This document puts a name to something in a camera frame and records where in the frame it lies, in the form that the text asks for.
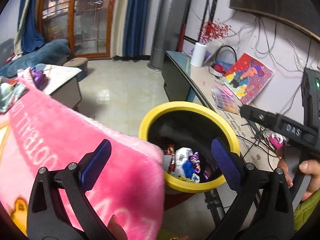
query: yellow trash can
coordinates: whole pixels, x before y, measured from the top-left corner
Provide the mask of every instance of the yellow trash can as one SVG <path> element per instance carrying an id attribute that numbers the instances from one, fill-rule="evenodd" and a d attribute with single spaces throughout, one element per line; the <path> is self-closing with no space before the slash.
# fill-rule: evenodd
<path id="1" fill-rule="evenodd" d="M 153 108 L 143 118 L 139 128 L 140 139 L 162 149 L 166 149 L 169 144 L 174 144 L 175 150 L 180 147 L 192 149 L 190 145 L 197 143 L 206 149 L 204 152 L 211 152 L 211 142 L 217 137 L 222 139 L 231 152 L 240 154 L 236 135 L 221 116 L 207 107 L 184 101 L 168 102 Z M 205 183 L 182 181 L 165 171 L 164 179 L 169 187 L 188 193 L 209 191 L 226 181 L 221 171 L 217 178 Z"/>

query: green sleeve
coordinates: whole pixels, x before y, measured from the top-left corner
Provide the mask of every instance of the green sleeve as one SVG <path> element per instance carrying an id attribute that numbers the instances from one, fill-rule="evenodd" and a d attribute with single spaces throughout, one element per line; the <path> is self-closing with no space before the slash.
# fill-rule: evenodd
<path id="1" fill-rule="evenodd" d="M 298 231 L 302 225 L 308 220 L 309 216 L 312 214 L 316 205 L 320 200 L 320 189 L 312 194 L 306 201 L 299 204 L 297 209 L 294 211 L 294 230 Z"/>

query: pink blanket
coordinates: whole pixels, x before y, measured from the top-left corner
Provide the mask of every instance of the pink blanket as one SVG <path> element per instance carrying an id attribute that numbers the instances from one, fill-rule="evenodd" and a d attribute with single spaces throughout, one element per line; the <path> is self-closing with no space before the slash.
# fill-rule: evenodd
<path id="1" fill-rule="evenodd" d="M 0 115 L 0 201 L 16 225 L 26 232 L 28 200 L 40 167 L 63 169 L 106 138 L 111 157 L 86 196 L 105 224 L 116 215 L 129 240 L 155 239 L 164 203 L 160 148 L 108 129 L 26 85 L 30 91 Z M 63 193 L 69 218 L 80 228 Z"/>

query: gray handle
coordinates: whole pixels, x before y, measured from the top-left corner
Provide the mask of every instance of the gray handle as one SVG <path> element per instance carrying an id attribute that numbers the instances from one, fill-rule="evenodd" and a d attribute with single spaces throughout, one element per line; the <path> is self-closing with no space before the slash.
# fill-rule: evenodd
<path id="1" fill-rule="evenodd" d="M 290 193 L 293 211 L 295 211 L 311 180 L 311 175 L 305 175 L 299 170 L 299 164 L 307 159 L 307 155 L 302 155 L 301 151 L 297 148 L 286 147 L 284 148 L 284 159 L 289 168 L 288 174 L 293 180 Z"/>

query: table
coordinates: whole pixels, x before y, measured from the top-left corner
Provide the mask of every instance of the table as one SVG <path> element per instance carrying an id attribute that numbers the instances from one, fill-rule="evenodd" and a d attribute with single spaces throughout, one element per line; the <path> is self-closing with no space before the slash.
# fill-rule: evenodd
<path id="1" fill-rule="evenodd" d="M 246 163 L 250 162 L 255 164 L 258 169 L 271 171 L 268 164 L 268 155 L 263 150 L 255 146 L 252 147 L 255 139 L 252 138 L 253 134 L 250 127 L 247 125 L 247 121 L 239 114 L 226 112 L 216 107 L 215 101 L 211 96 L 211 88 L 215 84 L 220 84 L 219 80 L 209 73 L 208 67 L 194 67 L 190 64 L 190 60 L 191 58 L 184 53 L 175 51 L 166 52 L 162 76 L 164 78 L 164 90 L 167 93 L 168 99 L 170 101 L 189 101 L 198 103 L 215 111 L 228 122 L 236 135 L 245 138 L 241 139 L 238 137 L 241 156 L 245 155 L 244 161 Z M 236 96 L 234 96 L 234 99 L 238 106 L 242 105 L 241 101 Z M 277 157 L 269 157 L 269 161 L 271 166 L 276 168 L 279 159 Z M 219 205 L 216 204 L 217 199 L 215 194 L 218 196 L 218 202 L 220 201 L 221 203 L 220 207 L 226 207 L 223 208 L 224 212 L 226 212 L 235 199 L 236 192 L 232 191 L 227 183 L 217 187 L 214 192 L 215 193 L 213 194 L 206 192 L 205 196 L 207 203 L 211 203 L 211 207 L 208 208 L 211 210 L 215 224 L 217 224 L 221 216 L 218 215 L 217 209 L 219 208 Z M 255 210 L 255 205 L 253 204 L 247 217 L 249 223 Z"/>
<path id="2" fill-rule="evenodd" d="M 81 69 L 46 65 L 44 73 L 49 78 L 43 92 L 63 105 L 78 111 L 77 105 L 82 100 L 76 75 Z"/>

